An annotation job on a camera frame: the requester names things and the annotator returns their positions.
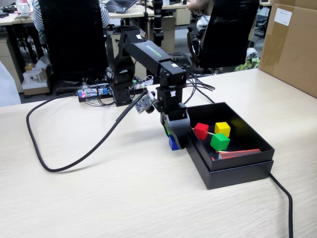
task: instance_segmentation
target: black robotic arm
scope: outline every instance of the black robotic arm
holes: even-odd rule
[[[185,70],[160,47],[141,37],[138,27],[126,28],[120,36],[118,55],[107,69],[107,79],[117,102],[128,104],[131,101],[129,87],[135,73],[131,57],[160,78],[155,108],[160,112],[166,134],[171,134],[178,147],[184,148],[187,130],[190,129],[187,108],[182,103],[182,92],[186,87]]]

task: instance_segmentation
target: black office chair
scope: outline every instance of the black office chair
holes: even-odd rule
[[[55,80],[103,77],[108,67],[98,0],[39,0]]]
[[[258,7],[259,0],[213,0],[206,31],[200,33],[196,27],[188,27],[187,43],[196,67],[217,69],[244,64]]]

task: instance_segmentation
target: wooden table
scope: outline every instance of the wooden table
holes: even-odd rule
[[[184,9],[184,8],[188,8],[190,2],[187,2],[186,5],[182,5],[180,3],[176,3],[173,5],[166,5],[166,6],[162,6],[162,10],[169,10],[169,9]],[[153,7],[153,3],[151,1],[147,2],[148,6]]]
[[[268,2],[260,2],[260,6],[273,6],[273,3],[271,3],[270,1],[268,1]]]
[[[173,16],[176,19],[175,24],[177,26],[189,25],[190,24],[190,10],[188,10],[189,4],[190,2],[187,1],[186,5],[176,3],[173,5],[162,6],[162,10],[175,10],[175,12],[173,12]],[[149,7],[153,7],[152,2],[148,2],[147,5]]]
[[[129,8],[125,13],[115,13],[109,12],[109,16],[111,19],[115,18],[133,18],[133,17],[143,17],[144,16],[145,8],[142,5],[134,5]],[[151,9],[147,9],[149,16],[154,16],[154,11]],[[31,14],[31,20],[18,20],[15,21],[14,19],[18,16],[17,13],[10,14],[7,17],[0,18],[0,26],[12,25],[12,24],[22,24],[22,23],[33,23],[33,14]]]
[[[258,69],[202,81],[275,148],[272,174],[293,196],[294,237],[315,237],[317,99]],[[184,89],[184,101],[190,93]],[[196,92],[188,106],[207,103]],[[0,237],[288,236],[288,200],[271,179],[206,190],[187,151],[171,151],[157,112],[133,109],[75,170],[46,172],[25,122],[38,104],[0,108]],[[81,157],[124,108],[73,97],[36,110],[31,127],[46,163]]]

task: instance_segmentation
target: box lid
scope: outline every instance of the box lid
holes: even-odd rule
[[[317,0],[273,0],[274,3],[317,10]]]

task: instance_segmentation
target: cardboard box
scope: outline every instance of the cardboard box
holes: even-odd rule
[[[44,79],[42,82],[22,83],[24,95],[35,95],[50,92],[50,82]]]
[[[273,0],[274,3],[317,10],[317,0]]]
[[[317,10],[275,4],[259,69],[317,97],[316,39]]]

